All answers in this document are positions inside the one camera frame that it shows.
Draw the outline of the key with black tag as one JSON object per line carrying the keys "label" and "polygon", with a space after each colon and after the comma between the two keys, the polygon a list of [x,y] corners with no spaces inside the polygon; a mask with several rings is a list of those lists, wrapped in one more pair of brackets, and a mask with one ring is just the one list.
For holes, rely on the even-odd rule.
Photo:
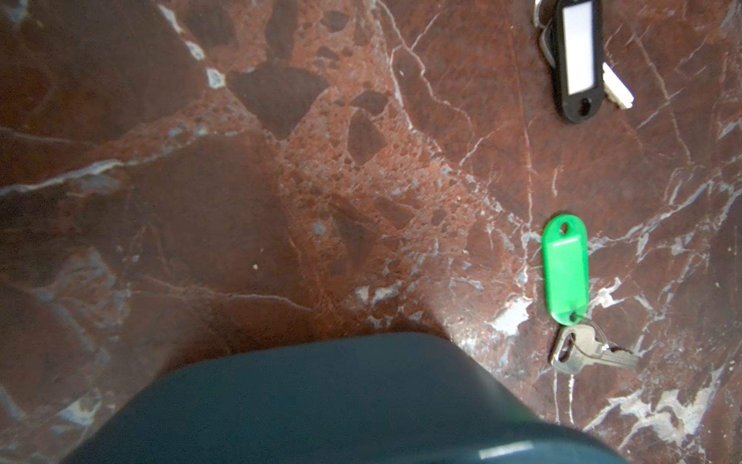
{"label": "key with black tag", "polygon": [[604,100],[621,110],[633,107],[633,94],[604,61],[600,1],[536,1],[533,25],[540,30],[539,48],[552,69],[555,104],[563,119],[585,123]]}

